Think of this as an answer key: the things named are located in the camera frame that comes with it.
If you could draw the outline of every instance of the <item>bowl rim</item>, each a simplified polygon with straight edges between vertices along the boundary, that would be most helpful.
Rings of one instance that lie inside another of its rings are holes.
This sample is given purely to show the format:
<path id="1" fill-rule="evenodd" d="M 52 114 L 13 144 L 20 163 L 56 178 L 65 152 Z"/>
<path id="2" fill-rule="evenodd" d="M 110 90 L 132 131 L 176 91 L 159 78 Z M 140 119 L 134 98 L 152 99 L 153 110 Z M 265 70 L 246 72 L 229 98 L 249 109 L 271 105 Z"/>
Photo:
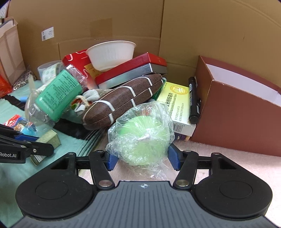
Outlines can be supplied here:
<path id="1" fill-rule="evenodd" d="M 95 44 L 94 46 L 91 46 L 89 47 L 87 50 L 86 50 L 86 53 L 88 54 L 88 50 L 90 50 L 91 48 L 95 47 L 95 46 L 98 46 L 100 44 L 105 44 L 105 43 L 111 43 L 111 42 L 127 42 L 127 43 L 132 43 L 135 45 L 135 47 L 137 46 L 134 42 L 132 41 L 127 41 L 127 40 L 112 40 L 112 41 L 106 41 L 106 42 L 102 42 L 102 43 L 99 43 L 99 44 Z"/>

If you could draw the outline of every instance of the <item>white label sticker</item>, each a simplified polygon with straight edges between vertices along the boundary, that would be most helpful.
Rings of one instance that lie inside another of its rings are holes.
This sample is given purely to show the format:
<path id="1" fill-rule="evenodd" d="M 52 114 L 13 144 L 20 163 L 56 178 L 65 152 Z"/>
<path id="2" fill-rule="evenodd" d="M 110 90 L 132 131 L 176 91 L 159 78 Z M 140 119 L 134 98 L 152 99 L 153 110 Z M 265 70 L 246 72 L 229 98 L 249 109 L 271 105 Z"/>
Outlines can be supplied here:
<path id="1" fill-rule="evenodd" d="M 42 36 L 42 41 L 55 37 L 54 27 L 48 28 L 43 32 L 41 32 L 41 36 Z"/>

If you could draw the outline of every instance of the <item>red plastic bag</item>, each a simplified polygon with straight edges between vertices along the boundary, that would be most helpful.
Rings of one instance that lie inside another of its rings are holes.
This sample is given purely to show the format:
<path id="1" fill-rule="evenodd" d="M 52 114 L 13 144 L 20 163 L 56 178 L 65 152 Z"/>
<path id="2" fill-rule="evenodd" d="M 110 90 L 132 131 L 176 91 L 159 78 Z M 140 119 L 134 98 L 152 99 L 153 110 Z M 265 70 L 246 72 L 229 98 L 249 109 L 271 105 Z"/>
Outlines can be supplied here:
<path id="1" fill-rule="evenodd" d="M 11 85 L 0 75 L 0 98 L 13 91 Z"/>

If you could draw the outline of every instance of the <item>pink fabric surface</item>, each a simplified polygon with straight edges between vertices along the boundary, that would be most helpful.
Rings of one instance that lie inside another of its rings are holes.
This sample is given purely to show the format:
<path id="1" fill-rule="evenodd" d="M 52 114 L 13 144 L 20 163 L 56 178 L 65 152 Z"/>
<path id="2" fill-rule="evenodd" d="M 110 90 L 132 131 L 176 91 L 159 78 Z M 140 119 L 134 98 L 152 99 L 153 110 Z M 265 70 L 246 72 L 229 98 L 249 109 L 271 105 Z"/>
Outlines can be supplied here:
<path id="1" fill-rule="evenodd" d="M 107 139 L 105 138 L 99 145 L 99 148 L 96 149 L 104 150 L 106 144 Z M 268 183 L 273 192 L 273 199 L 266 213 L 266 217 L 274 224 L 281 227 L 281 157 L 231 150 L 190 141 L 185 142 L 178 140 L 175 142 L 175 145 L 182 151 L 192 150 L 201 156 L 210 156 L 212 152 L 219 152 Z M 166 161 L 165 164 L 170 168 L 168 180 L 173 183 L 178 172 L 173 170 L 168 161 Z M 92 184 L 92 177 L 89 170 L 83 170 L 79 174 Z M 137 176 L 123 161 L 118 161 L 115 169 L 110 172 L 110 175 L 116 185 L 120 180 L 145 180 L 144 177 Z M 208 170 L 198 170 L 195 184 L 207 176 Z"/>

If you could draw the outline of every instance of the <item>red box lid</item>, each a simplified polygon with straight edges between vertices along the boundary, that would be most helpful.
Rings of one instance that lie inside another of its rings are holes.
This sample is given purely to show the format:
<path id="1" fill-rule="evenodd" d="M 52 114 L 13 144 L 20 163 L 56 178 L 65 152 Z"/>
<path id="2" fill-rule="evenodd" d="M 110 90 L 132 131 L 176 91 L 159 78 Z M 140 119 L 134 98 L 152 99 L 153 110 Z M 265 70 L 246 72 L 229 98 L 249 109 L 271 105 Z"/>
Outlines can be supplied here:
<path id="1" fill-rule="evenodd" d="M 101 75 L 99 75 L 95 78 L 95 81 L 96 81 L 97 85 L 99 85 L 120 74 L 123 74 L 127 71 L 133 70 L 137 67 L 143 66 L 148 63 L 153 63 L 153 64 L 157 64 L 157 65 L 161 65 L 161 66 L 167 66 L 165 59 L 147 52 L 147 53 L 140 55 L 136 58 L 133 58 L 125 63 L 122 63 L 107 72 L 102 73 Z"/>

